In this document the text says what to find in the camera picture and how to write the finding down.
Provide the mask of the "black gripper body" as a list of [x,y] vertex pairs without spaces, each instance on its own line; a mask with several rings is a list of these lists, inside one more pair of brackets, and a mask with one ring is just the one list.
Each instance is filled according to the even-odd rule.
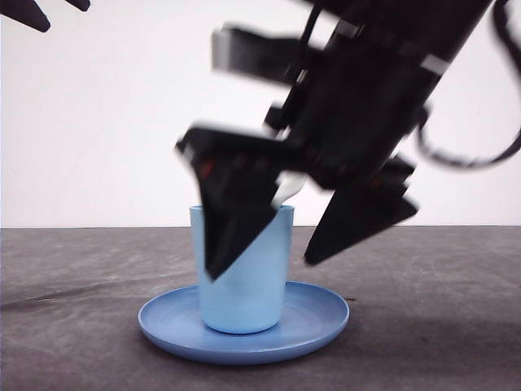
[[405,191],[414,167],[392,150],[416,125],[443,73],[444,61],[434,55],[375,48],[264,60],[264,78],[291,86],[265,119],[273,130],[290,131],[282,152],[269,159],[264,191],[280,189],[291,171],[331,190]]

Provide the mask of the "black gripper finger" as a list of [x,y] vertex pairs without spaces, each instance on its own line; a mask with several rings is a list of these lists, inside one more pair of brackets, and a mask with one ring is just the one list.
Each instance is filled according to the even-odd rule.
[[1,14],[39,32],[50,29],[50,21],[33,0],[1,0]]
[[192,126],[176,149],[193,169],[204,212],[204,267],[226,272],[273,221],[277,179],[300,158],[284,142]]
[[413,172],[394,156],[367,182],[336,190],[304,252],[305,263],[317,265],[415,215],[418,208],[405,198]]
[[90,8],[90,0],[66,0],[66,2],[79,11],[88,11]]

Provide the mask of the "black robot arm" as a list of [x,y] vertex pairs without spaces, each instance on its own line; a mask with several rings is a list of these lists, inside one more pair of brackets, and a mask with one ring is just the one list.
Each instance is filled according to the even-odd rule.
[[428,118],[427,99],[488,8],[485,1],[316,1],[301,37],[226,27],[213,64],[288,84],[261,138],[194,125],[177,149],[204,209],[204,266],[219,278],[292,195],[284,174],[333,193],[305,251],[316,265],[416,214],[413,167],[395,146]]

